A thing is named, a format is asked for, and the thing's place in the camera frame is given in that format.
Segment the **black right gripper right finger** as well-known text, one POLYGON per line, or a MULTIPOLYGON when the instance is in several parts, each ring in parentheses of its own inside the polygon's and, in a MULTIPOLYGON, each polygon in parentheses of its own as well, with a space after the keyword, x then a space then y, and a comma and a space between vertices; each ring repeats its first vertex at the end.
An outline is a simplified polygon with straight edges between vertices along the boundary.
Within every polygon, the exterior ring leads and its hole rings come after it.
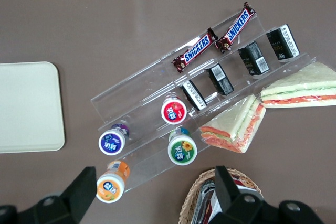
POLYGON ((278 207, 251 193, 241 193, 225 166, 215 167, 215 193, 222 212, 210 223, 323 223, 308 205, 295 200, 278 207))

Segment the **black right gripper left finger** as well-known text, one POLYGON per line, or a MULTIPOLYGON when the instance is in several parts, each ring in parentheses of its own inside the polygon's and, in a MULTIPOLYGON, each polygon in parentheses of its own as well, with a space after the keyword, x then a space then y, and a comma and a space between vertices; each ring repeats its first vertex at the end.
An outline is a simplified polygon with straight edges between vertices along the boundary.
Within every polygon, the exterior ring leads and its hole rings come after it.
POLYGON ((22 212, 2 205, 1 223, 80 223, 96 197, 96 182, 96 168, 85 167, 59 196, 46 197, 22 212))

